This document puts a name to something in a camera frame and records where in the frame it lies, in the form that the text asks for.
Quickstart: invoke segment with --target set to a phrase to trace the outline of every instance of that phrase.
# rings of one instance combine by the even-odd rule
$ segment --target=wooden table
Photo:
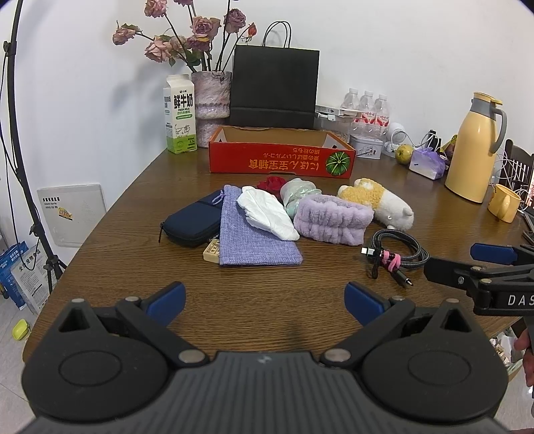
[[[511,224],[498,221],[486,209],[488,196],[483,205],[470,203],[442,182],[410,172],[387,156],[358,159],[350,183],[361,177],[380,182],[411,205],[415,224],[410,234],[431,255],[471,262],[469,248],[475,242],[521,243],[526,228],[522,218],[518,215]],[[385,272],[376,281],[370,279],[358,247],[301,238],[300,266],[223,268],[203,260],[205,246],[180,247],[165,235],[158,244],[159,224],[169,214],[224,184],[257,185],[263,179],[264,175],[211,174],[206,150],[179,155],[163,151],[112,206],[70,263],[35,324],[24,360],[72,298],[113,306],[126,296],[145,298],[174,280],[185,284],[187,302],[169,327],[211,356],[217,350],[321,353],[360,327],[344,309],[343,289],[352,280],[384,297],[409,297],[420,306],[438,306],[455,297],[473,308],[463,292],[427,282],[422,270],[408,273],[414,287],[407,290]],[[311,180],[329,195],[347,184]],[[371,223],[366,241],[378,229]],[[477,320],[488,336],[494,336],[516,319]]]

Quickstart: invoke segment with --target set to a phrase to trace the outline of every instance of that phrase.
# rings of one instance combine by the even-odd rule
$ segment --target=textured ceramic vase
[[[191,74],[195,85],[197,145],[209,147],[215,130],[230,116],[231,72],[201,71]]]

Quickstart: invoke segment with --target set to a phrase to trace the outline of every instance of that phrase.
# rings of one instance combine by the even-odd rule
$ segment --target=open box
[[[325,131],[219,127],[209,143],[212,173],[293,173],[348,179],[356,151]]]

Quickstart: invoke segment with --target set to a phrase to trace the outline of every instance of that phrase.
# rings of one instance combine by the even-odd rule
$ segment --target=gray floor
[[[27,308],[19,311],[12,301],[0,297],[0,434],[14,434],[33,419],[20,385],[25,341],[18,342],[11,336],[11,330],[21,318],[32,325],[35,322]],[[531,406],[524,372],[519,372],[508,386],[496,419],[513,430],[532,428]]]

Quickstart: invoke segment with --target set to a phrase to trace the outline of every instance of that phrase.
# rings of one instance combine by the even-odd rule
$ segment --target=fresh milk
[[[163,89],[167,148],[179,154],[197,149],[195,85],[188,74],[170,75]]]

